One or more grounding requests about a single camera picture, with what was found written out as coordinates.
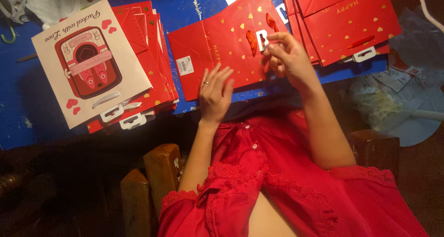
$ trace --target red lace trim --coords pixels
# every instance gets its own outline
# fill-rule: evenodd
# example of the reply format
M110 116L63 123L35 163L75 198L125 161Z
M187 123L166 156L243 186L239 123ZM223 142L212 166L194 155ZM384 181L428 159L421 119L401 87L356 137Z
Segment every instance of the red lace trim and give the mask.
M216 177L237 178L239 177L239 167L232 166L228 163L222 164L220 162L216 162L213 166L208 168L207 180L211 180Z
M389 170L379 170L375 167L365 168L355 165L350 167L333 168L330 170L330 174L344 180L365 179L371 182L379 183L383 186L397 189L395 177Z
M323 228L319 229L321 236L339 236L337 231L336 223L337 223L337 215L333 211L333 209L329 205L329 201L327 197L321 193L314 191L313 188L308 186L300 186L297 184L295 180L286 180L282 174L272 175L267 173L264 182L280 186L280 187L288 187L294 191L296 191L300 196L306 198L308 200L314 201L321 212L322 215L322 225Z
M160 210L160 215L162 215L163 211L171 206L173 203L180 201L180 200L184 200L184 199L189 199L189 200L197 200L197 194L196 192L194 192L194 190L188 191L186 192L185 190L181 190L179 192L177 191L171 191L169 192L167 195L165 195L165 197L162 200L162 209Z
M267 165L263 165L261 170L259 170L258 172L256 172L256 174L252 174L252 173L247 173L245 174L243 177L239 177L235 180L229 180L225 182L224 187L219 190L219 192L217 194L214 195L214 198L211 202L209 202L207 204L207 209L206 209L206 223L207 223L207 227L210 230L210 234L211 236L216 236L216 232L214 231L214 218L213 218L213 210L214 210L214 201L218 198L220 198L222 195L224 195L225 193L237 189L240 186L242 186L243 184L246 184L248 182L251 182L253 180L257 180L260 177L263 177L264 174L268 171L268 166Z

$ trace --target barcode label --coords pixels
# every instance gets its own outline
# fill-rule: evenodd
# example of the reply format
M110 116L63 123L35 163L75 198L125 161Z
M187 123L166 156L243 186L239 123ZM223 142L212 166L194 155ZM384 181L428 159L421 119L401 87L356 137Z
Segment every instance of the barcode label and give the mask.
M191 62L190 56L176 59L176 63L177 63L177 68L179 69L179 74L181 76L194 72L193 63Z

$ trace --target pink heart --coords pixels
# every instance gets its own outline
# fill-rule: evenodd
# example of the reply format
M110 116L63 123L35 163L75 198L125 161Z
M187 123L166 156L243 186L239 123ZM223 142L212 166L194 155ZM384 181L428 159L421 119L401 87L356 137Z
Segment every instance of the pink heart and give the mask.
M71 109L73 106L77 105L77 99L68 99L68 103L66 103L66 108Z
M108 30L109 33L113 33L115 31L117 31L117 28L115 27L110 27L110 30Z
M111 25L111 20L110 19L106 19L102 21L102 29L105 30L108 28L108 25Z
M74 115L77 115L77 112L79 112L79 110L80 110L80 107L76 107L76 108L74 108L74 109L72 110L72 113L73 113Z

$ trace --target green hook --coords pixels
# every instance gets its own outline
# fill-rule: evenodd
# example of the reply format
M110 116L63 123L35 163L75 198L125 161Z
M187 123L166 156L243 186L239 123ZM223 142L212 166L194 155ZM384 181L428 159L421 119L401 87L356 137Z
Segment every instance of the green hook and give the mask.
M3 34L1 35L1 39L2 39L4 42L8 43L8 44L12 44L12 43L15 42L15 32L14 32L14 29L13 29L11 26L9 26L9 29L11 30L11 33L12 33L12 40L7 41L7 40L4 38Z

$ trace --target right hand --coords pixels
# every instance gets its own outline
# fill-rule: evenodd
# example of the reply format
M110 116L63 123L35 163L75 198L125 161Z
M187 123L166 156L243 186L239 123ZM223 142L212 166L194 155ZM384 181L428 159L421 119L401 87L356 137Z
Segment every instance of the right hand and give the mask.
M269 41L264 51L264 58L270 58L269 68L276 76L287 76L290 83L300 92L306 92L313 87L320 87L316 71L314 70L304 46L288 32L277 32L267 36Z

